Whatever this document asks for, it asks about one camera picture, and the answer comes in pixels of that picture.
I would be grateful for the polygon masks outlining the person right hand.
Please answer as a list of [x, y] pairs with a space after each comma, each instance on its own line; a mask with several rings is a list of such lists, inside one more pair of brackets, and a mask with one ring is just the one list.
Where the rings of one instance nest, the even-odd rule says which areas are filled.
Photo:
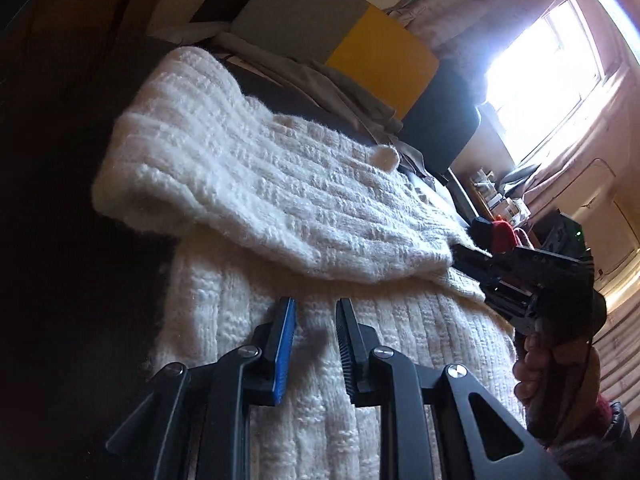
[[600, 393], [599, 353], [585, 339], [547, 348], [538, 334], [518, 343], [514, 394], [528, 431], [544, 446], [603, 437], [612, 419]]

